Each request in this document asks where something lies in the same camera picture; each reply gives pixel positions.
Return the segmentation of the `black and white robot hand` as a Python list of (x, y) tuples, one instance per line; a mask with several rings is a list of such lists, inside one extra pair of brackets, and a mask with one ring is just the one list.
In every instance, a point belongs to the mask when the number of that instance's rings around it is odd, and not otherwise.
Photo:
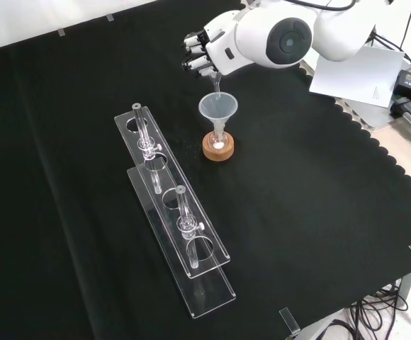
[(184, 71), (200, 77), (227, 76), (253, 63), (238, 50), (235, 31), (239, 11), (226, 11), (215, 17), (198, 32), (186, 35), (183, 41), (186, 59)]

